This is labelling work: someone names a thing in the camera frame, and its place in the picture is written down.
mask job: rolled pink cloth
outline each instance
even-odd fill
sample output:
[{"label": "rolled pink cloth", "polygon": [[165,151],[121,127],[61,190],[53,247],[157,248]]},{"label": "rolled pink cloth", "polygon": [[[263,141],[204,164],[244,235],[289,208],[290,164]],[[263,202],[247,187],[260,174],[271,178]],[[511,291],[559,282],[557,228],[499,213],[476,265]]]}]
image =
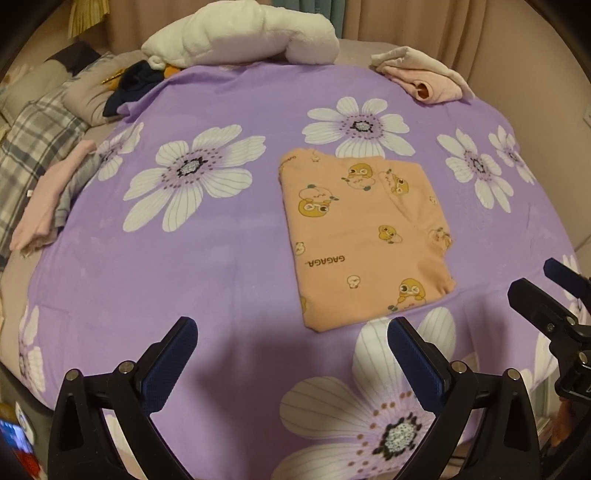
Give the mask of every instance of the rolled pink cloth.
[{"label": "rolled pink cloth", "polygon": [[443,103],[462,98],[462,89],[452,79],[428,70],[399,69],[384,66],[388,80],[399,84],[422,103]]},{"label": "rolled pink cloth", "polygon": [[95,149],[94,141],[82,140],[64,160],[51,166],[39,179],[21,221],[12,234],[11,251],[22,250],[34,238],[49,235],[61,193],[85,157]]}]

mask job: blue curtain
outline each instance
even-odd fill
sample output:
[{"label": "blue curtain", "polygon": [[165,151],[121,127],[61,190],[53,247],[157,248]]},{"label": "blue curtain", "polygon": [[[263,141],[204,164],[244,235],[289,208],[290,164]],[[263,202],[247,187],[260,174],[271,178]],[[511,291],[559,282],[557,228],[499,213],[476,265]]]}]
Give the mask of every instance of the blue curtain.
[{"label": "blue curtain", "polygon": [[323,14],[335,26],[336,36],[343,36],[346,0],[273,0],[273,6],[309,14]]}]

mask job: yellow tassel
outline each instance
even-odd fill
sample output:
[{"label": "yellow tassel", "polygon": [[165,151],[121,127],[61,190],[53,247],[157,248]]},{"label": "yellow tassel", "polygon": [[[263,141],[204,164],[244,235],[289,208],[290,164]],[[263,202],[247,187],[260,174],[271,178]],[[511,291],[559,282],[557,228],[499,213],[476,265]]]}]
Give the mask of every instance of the yellow tassel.
[{"label": "yellow tassel", "polygon": [[70,11],[68,36],[77,37],[93,25],[102,22],[109,11],[109,0],[74,0]]}]

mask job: blue gripper pad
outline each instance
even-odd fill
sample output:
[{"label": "blue gripper pad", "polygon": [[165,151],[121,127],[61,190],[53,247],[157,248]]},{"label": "blue gripper pad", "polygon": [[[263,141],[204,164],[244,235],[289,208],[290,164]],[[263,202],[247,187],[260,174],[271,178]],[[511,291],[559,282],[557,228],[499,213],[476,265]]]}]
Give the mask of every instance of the blue gripper pad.
[{"label": "blue gripper pad", "polygon": [[446,386],[428,358],[433,346],[426,343],[404,317],[390,321],[388,345],[423,409],[439,414],[445,406]]},{"label": "blue gripper pad", "polygon": [[589,281],[558,260],[554,258],[546,260],[544,275],[566,291],[569,291],[573,296],[583,300],[584,303],[589,302],[588,298],[591,296]]},{"label": "blue gripper pad", "polygon": [[197,346],[197,324],[188,317],[183,317],[183,319],[184,323],[174,337],[168,341],[168,345],[158,356],[142,382],[146,415],[163,409]]}]

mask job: gray garment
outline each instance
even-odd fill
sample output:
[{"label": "gray garment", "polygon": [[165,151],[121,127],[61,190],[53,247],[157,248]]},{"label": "gray garment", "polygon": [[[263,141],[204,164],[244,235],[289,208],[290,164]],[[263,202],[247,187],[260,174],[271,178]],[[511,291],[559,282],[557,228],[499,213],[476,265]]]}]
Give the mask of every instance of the gray garment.
[{"label": "gray garment", "polygon": [[53,215],[53,228],[62,228],[72,209],[72,203],[84,186],[96,174],[100,168],[102,160],[97,153],[90,153],[82,161],[78,170],[74,172],[72,178],[61,193],[60,201],[57,204],[56,212]]}]

